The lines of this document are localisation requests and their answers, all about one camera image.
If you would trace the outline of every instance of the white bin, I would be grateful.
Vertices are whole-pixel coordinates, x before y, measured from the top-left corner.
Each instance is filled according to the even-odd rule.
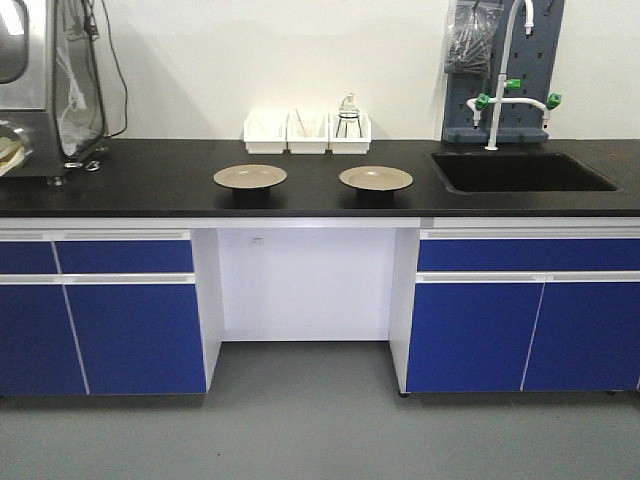
[[[287,148],[287,112],[252,110],[244,122],[249,153],[279,154]]]
[[[336,136],[338,130],[338,115],[331,115],[329,121],[329,148],[335,154],[359,154],[363,155],[369,151],[369,145],[371,144],[371,120],[366,113],[360,113],[360,127],[362,129],[362,136],[360,136],[360,129],[358,128],[358,122],[352,122],[349,124],[347,131],[347,137],[343,136],[344,125],[340,128],[340,136]]]
[[[291,153],[324,153],[329,148],[327,113],[309,110],[289,112],[287,145]]]

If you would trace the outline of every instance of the gray pegboard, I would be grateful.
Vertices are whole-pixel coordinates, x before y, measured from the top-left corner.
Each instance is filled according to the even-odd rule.
[[[449,75],[442,130],[445,142],[486,143],[488,140],[493,105],[482,113],[480,126],[474,129],[473,112],[466,102],[480,93],[495,96],[507,18],[513,2],[514,0],[504,1],[504,13],[493,40],[490,78],[464,73]],[[546,103],[560,36],[564,0],[533,0],[533,6],[534,33],[529,38],[525,36],[523,4],[516,18],[507,67],[507,77],[522,79],[522,88],[506,92],[505,97],[530,97]],[[498,143],[541,143],[547,138],[548,135],[542,128],[540,110],[530,105],[502,105]]]

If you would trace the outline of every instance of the blue cabinet door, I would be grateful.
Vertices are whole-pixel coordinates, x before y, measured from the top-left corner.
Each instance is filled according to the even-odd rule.
[[[636,390],[640,283],[549,283],[526,390]]]
[[[51,242],[0,242],[0,274],[58,273]]]
[[[0,395],[84,393],[62,287],[0,286]]]
[[[407,391],[520,389],[541,284],[420,284]]]
[[[91,394],[206,391],[194,285],[67,288]]]

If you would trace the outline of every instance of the black countertop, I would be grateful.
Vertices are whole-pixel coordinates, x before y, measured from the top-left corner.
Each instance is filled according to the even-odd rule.
[[[367,155],[249,155],[235,140],[123,139],[108,145],[99,171],[72,171],[60,187],[42,178],[1,178],[0,217],[640,216],[640,140],[552,140],[527,147],[580,160],[614,183],[613,192],[473,194],[448,190],[431,153],[480,146],[388,140],[374,141]],[[281,167],[288,178],[267,199],[239,201],[212,176],[245,163]],[[414,183],[390,199],[363,200],[338,180],[341,171],[360,165],[399,168]]]

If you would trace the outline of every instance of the beige plate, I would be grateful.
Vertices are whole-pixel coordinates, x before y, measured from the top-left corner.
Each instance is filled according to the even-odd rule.
[[[413,183],[407,172],[390,167],[350,168],[340,174],[340,180],[350,187],[380,192],[399,190]]]
[[[229,188],[267,188],[284,182],[287,172],[271,165],[237,165],[215,173],[213,181]]]

